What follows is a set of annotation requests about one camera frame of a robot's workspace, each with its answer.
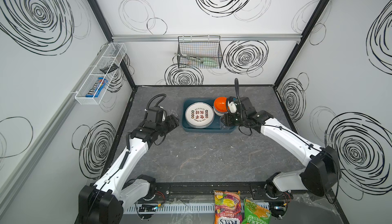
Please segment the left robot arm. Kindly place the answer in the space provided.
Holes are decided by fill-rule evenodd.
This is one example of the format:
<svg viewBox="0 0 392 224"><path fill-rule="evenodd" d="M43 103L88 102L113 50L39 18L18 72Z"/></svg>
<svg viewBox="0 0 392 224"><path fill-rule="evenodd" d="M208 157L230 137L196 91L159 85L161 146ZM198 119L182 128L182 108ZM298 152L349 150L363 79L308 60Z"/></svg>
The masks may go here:
<svg viewBox="0 0 392 224"><path fill-rule="evenodd" d="M124 211L139 199L154 197L154 178L141 175L130 185L126 185L127 179L156 140L179 126L179 119L160 106L145 112L143 121L128 134L126 147L115 163L94 185L80 191L76 223L118 224Z"/></svg>

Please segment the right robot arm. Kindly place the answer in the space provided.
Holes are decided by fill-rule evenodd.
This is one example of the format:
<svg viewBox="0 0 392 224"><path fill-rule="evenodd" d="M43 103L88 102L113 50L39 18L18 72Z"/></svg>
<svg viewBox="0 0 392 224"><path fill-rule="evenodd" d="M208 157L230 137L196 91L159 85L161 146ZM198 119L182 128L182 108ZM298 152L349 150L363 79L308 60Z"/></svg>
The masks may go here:
<svg viewBox="0 0 392 224"><path fill-rule="evenodd" d="M256 111L248 97L229 97L227 114L222 118L227 127L245 127L269 137L294 155L305 167L289 173L277 172L265 182L265 192L277 199L289 191L309 191L323 197L341 178L338 154L330 146L322 147L301 137L280 123L270 113Z"/></svg>

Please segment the white plate red characters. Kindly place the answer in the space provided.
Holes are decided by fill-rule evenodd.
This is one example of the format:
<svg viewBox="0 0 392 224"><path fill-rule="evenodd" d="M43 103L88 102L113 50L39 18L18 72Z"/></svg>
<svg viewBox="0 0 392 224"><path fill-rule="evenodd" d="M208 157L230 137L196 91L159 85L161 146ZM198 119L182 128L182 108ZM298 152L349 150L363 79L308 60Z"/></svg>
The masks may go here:
<svg viewBox="0 0 392 224"><path fill-rule="evenodd" d="M193 103L185 111L185 120L196 129L205 129L214 121L215 113L207 103Z"/></svg>

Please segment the blue bowl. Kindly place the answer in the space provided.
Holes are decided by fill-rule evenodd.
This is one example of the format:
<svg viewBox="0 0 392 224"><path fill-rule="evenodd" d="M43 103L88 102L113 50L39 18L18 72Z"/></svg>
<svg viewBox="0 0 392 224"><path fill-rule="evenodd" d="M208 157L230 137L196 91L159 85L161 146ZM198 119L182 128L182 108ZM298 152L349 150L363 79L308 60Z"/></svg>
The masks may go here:
<svg viewBox="0 0 392 224"><path fill-rule="evenodd" d="M218 115L218 116L224 116L224 115L227 114L227 112L220 112L220 111L217 111L217 110L214 110L214 113L215 113L216 115Z"/></svg>

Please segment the orange bowl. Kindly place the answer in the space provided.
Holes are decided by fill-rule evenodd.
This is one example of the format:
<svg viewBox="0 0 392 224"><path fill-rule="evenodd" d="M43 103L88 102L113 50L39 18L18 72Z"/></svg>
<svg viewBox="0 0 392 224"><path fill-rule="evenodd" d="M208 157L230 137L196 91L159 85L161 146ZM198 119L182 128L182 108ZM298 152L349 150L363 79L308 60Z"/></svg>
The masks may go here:
<svg viewBox="0 0 392 224"><path fill-rule="evenodd" d="M223 96L216 98L213 103L214 109L219 113L228 112L227 106L226 106L226 101L227 101L227 98L223 97Z"/></svg>

